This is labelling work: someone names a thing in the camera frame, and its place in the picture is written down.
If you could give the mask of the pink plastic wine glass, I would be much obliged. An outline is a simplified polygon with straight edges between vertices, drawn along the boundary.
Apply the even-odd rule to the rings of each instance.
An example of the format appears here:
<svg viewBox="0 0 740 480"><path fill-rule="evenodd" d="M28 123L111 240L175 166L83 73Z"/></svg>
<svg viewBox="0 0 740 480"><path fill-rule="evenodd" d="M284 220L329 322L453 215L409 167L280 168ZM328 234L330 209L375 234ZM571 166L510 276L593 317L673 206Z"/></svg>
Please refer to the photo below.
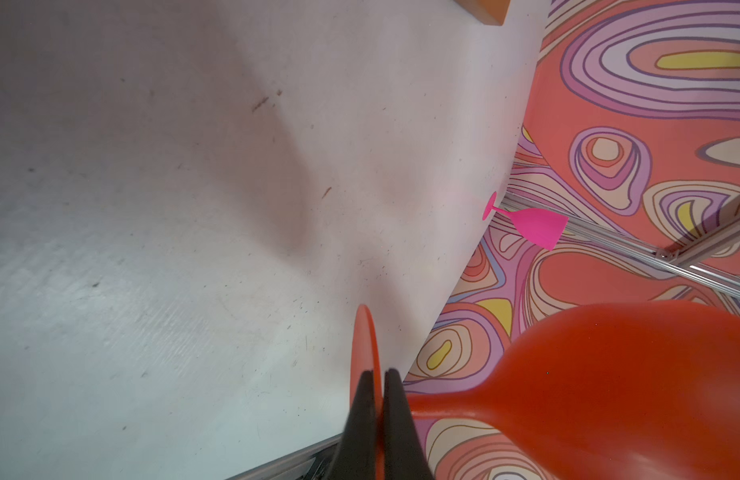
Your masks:
<svg viewBox="0 0 740 480"><path fill-rule="evenodd" d="M555 249L569 222L565 215L539 208L505 210L498 206L497 193L493 192L484 208L482 220L487 220L495 213L508 218L526 240L549 251Z"/></svg>

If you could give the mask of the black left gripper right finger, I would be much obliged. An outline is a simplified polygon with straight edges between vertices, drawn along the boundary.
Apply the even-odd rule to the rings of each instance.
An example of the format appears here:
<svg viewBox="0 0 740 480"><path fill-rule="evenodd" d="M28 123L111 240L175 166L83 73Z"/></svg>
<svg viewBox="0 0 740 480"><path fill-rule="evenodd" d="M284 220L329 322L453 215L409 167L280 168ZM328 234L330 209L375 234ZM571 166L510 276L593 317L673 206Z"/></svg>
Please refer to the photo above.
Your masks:
<svg viewBox="0 0 740 480"><path fill-rule="evenodd" d="M386 480L433 480L396 369L385 373L383 432Z"/></svg>

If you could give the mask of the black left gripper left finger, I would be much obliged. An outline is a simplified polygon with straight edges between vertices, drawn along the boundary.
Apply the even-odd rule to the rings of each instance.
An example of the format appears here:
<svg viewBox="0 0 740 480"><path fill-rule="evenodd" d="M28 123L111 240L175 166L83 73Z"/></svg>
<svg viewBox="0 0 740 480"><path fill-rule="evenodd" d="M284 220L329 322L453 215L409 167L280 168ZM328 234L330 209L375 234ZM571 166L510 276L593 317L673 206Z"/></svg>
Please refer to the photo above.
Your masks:
<svg viewBox="0 0 740 480"><path fill-rule="evenodd" d="M328 480L376 478L377 415L372 371L361 374Z"/></svg>

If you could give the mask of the red plastic wine glass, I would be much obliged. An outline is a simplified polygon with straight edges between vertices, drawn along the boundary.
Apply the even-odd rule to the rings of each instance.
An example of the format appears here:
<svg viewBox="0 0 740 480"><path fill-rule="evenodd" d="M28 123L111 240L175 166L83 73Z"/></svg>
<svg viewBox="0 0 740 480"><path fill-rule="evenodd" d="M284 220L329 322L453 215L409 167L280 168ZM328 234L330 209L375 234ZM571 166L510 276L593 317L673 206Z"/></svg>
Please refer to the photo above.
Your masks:
<svg viewBox="0 0 740 480"><path fill-rule="evenodd" d="M361 306L352 402L365 371L375 380L378 479L387 371L372 315ZM451 415L486 423L562 479L740 479L740 317L710 306L564 310L522 334L476 387L406 397L413 421Z"/></svg>

